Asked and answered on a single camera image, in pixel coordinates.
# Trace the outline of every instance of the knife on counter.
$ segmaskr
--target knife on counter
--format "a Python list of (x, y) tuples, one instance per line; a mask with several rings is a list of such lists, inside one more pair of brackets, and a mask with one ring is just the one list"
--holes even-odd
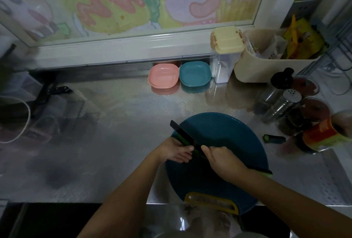
[[(176, 122), (173, 120), (170, 122), (170, 126), (176, 131), (177, 133), (177, 138), (178, 140), (184, 145), (184, 146), (194, 146), (194, 153), (196, 156), (199, 156), (203, 159), (207, 159), (205, 156), (203, 150), (201, 149), (201, 146), (197, 144), (196, 140), (190, 136), (184, 129), (182, 129)], [(272, 177), (272, 172), (268, 169), (262, 169), (258, 167), (253, 167), (246, 165), (247, 168), (253, 169), (258, 171), (259, 173), (263, 174), (264, 176), (271, 178)]]

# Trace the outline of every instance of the electrical cord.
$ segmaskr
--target electrical cord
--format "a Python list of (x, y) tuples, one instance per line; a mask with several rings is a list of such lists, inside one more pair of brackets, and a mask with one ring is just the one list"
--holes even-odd
[(12, 142), (16, 141), (18, 138), (20, 138), (21, 135), (24, 133), (24, 131), (27, 129), (28, 124), (29, 124), (29, 121), (31, 120), (31, 108), (29, 107), (29, 105), (28, 105), (26, 102), (24, 102), (22, 99), (17, 98), (17, 97), (12, 97), (12, 96), (0, 96), (0, 98), (12, 98), (12, 99), (18, 100), (18, 101), (24, 103), (24, 104), (26, 105), (26, 107), (28, 108), (28, 119), (27, 119), (26, 124), (24, 125), (23, 130), (20, 132), (20, 134), (17, 135), (16, 138), (14, 138), (14, 139), (12, 139), (12, 140), (10, 140), (10, 141), (7, 141), (7, 142), (0, 141), (0, 144), (9, 144), (9, 143), (12, 143)]

